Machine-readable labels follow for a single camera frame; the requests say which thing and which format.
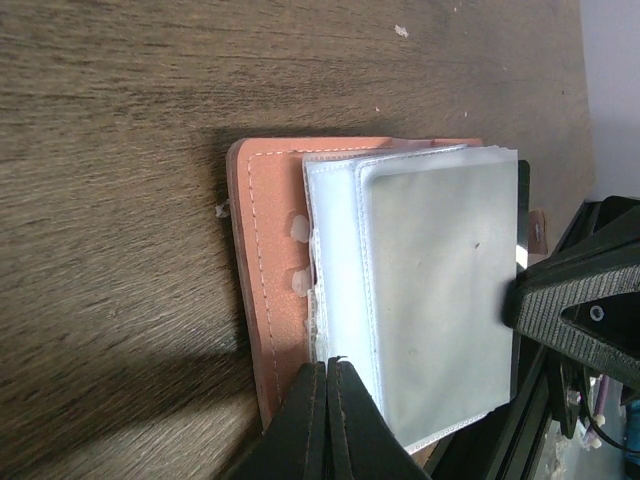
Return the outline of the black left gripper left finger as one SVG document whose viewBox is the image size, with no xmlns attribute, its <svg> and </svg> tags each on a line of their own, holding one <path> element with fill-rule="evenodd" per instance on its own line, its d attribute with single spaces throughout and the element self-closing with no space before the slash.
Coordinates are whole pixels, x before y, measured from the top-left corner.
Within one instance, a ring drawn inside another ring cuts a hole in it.
<svg viewBox="0 0 640 480">
<path fill-rule="evenodd" d="M 323 479 L 327 376 L 322 362 L 302 365 L 262 438 L 227 479 Z"/>
</svg>

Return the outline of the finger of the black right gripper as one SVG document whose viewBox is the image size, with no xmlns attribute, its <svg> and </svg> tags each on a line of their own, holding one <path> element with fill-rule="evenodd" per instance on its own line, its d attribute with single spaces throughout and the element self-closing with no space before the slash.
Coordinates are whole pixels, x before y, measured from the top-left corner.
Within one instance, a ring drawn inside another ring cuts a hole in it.
<svg viewBox="0 0 640 480">
<path fill-rule="evenodd" d="M 639 245 L 523 272 L 504 323 L 630 388 L 639 386 Z"/>
<path fill-rule="evenodd" d="M 609 196 L 582 205 L 551 260 L 590 260 L 621 253 L 639 259 L 639 200 Z"/>
</svg>

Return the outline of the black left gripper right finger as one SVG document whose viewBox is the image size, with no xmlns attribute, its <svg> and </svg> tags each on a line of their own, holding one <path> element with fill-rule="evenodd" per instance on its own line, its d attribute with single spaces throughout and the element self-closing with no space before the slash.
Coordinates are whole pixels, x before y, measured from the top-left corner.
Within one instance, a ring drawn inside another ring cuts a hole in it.
<svg viewBox="0 0 640 480">
<path fill-rule="evenodd" d="M 339 357 L 327 367 L 329 479 L 426 479 L 399 444 L 360 379 Z"/>
</svg>

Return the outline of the pink leather card holder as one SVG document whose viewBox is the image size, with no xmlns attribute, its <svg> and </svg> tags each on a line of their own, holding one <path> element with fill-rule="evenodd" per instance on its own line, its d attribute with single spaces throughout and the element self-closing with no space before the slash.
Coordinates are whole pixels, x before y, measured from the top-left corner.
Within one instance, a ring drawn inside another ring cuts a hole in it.
<svg viewBox="0 0 640 480">
<path fill-rule="evenodd" d="M 247 138 L 227 154 L 261 419 L 343 357 L 415 452 L 509 403 L 518 161 L 475 139 Z"/>
</svg>

